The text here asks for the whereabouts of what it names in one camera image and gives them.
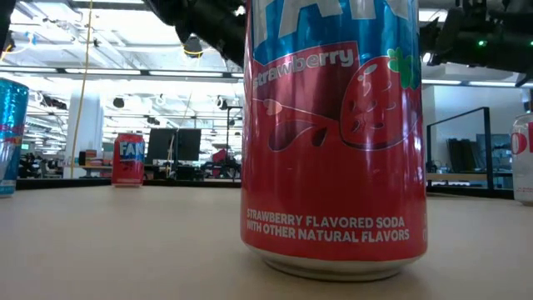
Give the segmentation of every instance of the wall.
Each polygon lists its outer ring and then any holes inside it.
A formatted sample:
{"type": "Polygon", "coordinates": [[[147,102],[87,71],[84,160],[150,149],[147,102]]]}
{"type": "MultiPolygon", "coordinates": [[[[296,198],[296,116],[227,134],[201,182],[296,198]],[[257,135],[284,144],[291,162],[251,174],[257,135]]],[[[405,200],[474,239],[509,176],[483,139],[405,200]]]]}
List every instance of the wall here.
{"type": "MultiPolygon", "coordinates": [[[[433,95],[431,91],[423,92],[422,102],[424,112],[429,112],[424,116],[425,125],[476,108],[489,107],[492,134],[509,134],[515,117],[525,113],[519,88],[438,86],[433,87],[433,95]]],[[[431,159],[450,165],[446,139],[475,141],[479,133],[484,133],[481,111],[437,125],[431,133],[435,136],[431,142],[431,159]]]]}

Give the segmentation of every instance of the beige tabletop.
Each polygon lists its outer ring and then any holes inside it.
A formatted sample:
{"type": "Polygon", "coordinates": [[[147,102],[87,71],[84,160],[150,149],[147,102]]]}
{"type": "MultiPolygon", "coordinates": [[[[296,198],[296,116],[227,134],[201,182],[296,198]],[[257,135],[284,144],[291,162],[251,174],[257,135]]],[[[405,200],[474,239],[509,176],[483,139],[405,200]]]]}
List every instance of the beige tabletop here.
{"type": "Polygon", "coordinates": [[[1,300],[533,299],[533,208],[430,197],[430,248],[369,283],[291,277],[239,238],[239,190],[87,187],[0,199],[1,300]]]}

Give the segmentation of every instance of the white soda can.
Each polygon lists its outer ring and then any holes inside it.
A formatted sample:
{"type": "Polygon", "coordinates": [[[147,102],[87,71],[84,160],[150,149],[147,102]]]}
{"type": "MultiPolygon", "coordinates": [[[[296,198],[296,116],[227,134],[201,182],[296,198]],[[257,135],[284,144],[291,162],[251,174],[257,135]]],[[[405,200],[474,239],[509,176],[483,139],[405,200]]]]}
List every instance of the white soda can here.
{"type": "Polygon", "coordinates": [[[533,113],[516,118],[511,134],[515,200],[533,206],[533,113]]]}

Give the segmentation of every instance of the soda can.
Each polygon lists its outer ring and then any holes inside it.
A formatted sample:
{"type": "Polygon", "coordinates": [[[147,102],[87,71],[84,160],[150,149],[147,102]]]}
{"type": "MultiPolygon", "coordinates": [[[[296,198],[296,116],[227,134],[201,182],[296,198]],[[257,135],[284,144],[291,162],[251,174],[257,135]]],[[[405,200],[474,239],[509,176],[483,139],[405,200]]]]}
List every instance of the soda can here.
{"type": "Polygon", "coordinates": [[[144,139],[140,134],[119,133],[113,153],[112,184],[140,187],[144,178],[144,139]]]}
{"type": "Polygon", "coordinates": [[[26,86],[0,78],[0,198],[13,195],[17,185],[28,97],[26,86]]]}
{"type": "Polygon", "coordinates": [[[515,200],[533,206],[533,114],[516,118],[511,134],[515,200]]]}
{"type": "Polygon", "coordinates": [[[427,248],[417,1],[247,2],[241,235],[306,278],[427,248]]]}

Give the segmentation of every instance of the strawberry illustration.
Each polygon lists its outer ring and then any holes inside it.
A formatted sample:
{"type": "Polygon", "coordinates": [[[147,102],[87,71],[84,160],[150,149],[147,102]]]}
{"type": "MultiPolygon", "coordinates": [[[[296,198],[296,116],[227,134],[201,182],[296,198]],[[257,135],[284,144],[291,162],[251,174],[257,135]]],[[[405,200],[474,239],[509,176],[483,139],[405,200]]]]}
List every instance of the strawberry illustration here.
{"type": "Polygon", "coordinates": [[[365,63],[352,78],[341,108],[341,137],[364,150],[402,142],[421,115],[418,68],[400,48],[365,63]]]}

